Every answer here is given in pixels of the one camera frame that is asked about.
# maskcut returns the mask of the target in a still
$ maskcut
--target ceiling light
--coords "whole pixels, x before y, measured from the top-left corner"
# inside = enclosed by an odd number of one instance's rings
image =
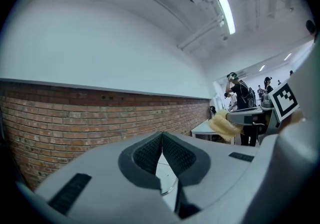
[[[229,5],[228,0],[218,0],[220,3],[220,6],[222,8],[222,11],[224,13],[225,20],[227,21],[226,23],[228,24],[229,28],[229,33],[234,34],[236,32],[235,28],[235,23],[234,23],[234,18],[232,16],[231,8]]]
[[[291,55],[291,53],[285,58],[285,60],[287,60],[290,55]]]

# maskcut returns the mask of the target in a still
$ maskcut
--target floor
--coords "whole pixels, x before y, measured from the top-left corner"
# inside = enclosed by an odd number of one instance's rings
[[[236,145],[241,145],[241,138],[240,135],[236,136]],[[258,141],[256,142],[256,147],[260,147]],[[175,209],[175,202],[176,202],[176,196],[177,196],[177,178],[172,169],[170,168],[167,160],[165,159],[164,155],[162,154],[158,165],[156,168],[156,176],[161,180],[161,193],[167,193],[163,195],[163,199],[168,205],[168,207],[174,211]]]
[[[196,137],[197,137],[198,139],[209,140],[209,135],[200,135],[200,134],[197,134]],[[227,142],[227,141],[221,139],[221,137],[219,137],[218,135],[214,135],[214,137],[212,138],[212,141],[218,142],[218,143],[230,144],[230,142]],[[236,144],[236,145],[241,145],[241,137],[240,137],[240,134],[238,134],[238,135],[236,136],[235,144]],[[256,147],[260,147],[258,141],[256,142],[256,145],[255,145],[255,146],[256,146]]]

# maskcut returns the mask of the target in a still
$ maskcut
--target table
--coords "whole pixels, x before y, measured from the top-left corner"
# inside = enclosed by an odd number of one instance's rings
[[[209,127],[209,120],[205,120],[203,123],[199,124],[196,128],[194,128],[193,130],[191,130],[192,133],[192,137],[196,138],[195,135],[197,134],[201,134],[201,135],[218,135],[216,131],[212,130]],[[236,140],[235,138],[232,139],[231,141],[231,145],[235,144]]]

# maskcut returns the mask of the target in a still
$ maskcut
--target brick wall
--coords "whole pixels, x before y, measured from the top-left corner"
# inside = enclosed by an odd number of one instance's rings
[[[31,189],[90,148],[154,131],[190,135],[209,101],[0,82],[5,134]]]

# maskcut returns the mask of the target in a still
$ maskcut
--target white wall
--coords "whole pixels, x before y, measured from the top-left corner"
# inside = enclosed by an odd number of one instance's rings
[[[303,48],[296,56],[291,59],[290,65],[292,66],[292,70],[295,72],[301,64],[307,59],[310,55],[311,50],[313,49],[313,41],[307,43],[306,47]]]
[[[243,35],[236,32],[227,40],[227,47],[211,53],[205,65],[207,75],[214,81],[307,43],[310,34],[305,21],[309,18],[307,11],[295,10],[265,29]]]
[[[214,89],[214,98],[215,98],[215,107],[216,110],[222,110],[224,108],[227,108],[229,105],[229,101],[225,99],[225,89],[220,86],[220,84],[217,81],[213,82],[213,89]]]
[[[261,85],[261,87],[264,89],[265,88],[264,80],[266,77],[272,77],[271,86],[275,88],[278,85],[278,80],[280,80],[281,82],[284,82],[286,79],[290,77],[290,70],[292,70],[291,65],[286,64],[284,66],[273,69],[271,71],[263,72],[255,76],[247,77],[243,79],[243,81],[249,87],[252,87],[252,89],[256,93],[255,96],[257,97],[258,85]]]
[[[0,79],[210,98],[201,65],[161,30],[114,6],[37,0],[5,31]]]

